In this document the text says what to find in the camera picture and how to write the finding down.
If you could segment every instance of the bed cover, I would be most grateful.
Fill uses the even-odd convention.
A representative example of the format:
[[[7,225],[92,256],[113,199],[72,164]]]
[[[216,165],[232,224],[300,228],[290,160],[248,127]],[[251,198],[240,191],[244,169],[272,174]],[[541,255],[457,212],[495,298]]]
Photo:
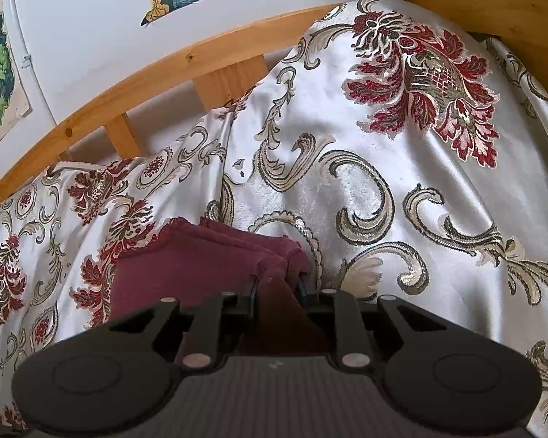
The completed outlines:
[[[62,162],[4,201],[0,423],[21,424],[26,357],[106,320],[120,252],[202,215],[300,241],[319,287],[399,295],[526,354],[548,437],[548,95],[500,41],[400,0],[342,4],[156,155]]]

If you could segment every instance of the wooden bed frame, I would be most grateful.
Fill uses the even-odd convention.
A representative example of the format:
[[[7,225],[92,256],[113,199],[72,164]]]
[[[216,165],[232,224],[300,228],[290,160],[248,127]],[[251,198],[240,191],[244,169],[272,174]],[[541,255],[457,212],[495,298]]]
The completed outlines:
[[[548,91],[548,0],[407,0],[467,32],[499,36]],[[298,42],[336,5],[279,15],[181,49],[106,90],[57,125],[0,178],[0,203],[99,127],[122,159],[145,156],[126,112],[188,80],[205,109],[241,97],[267,75],[263,54]]]

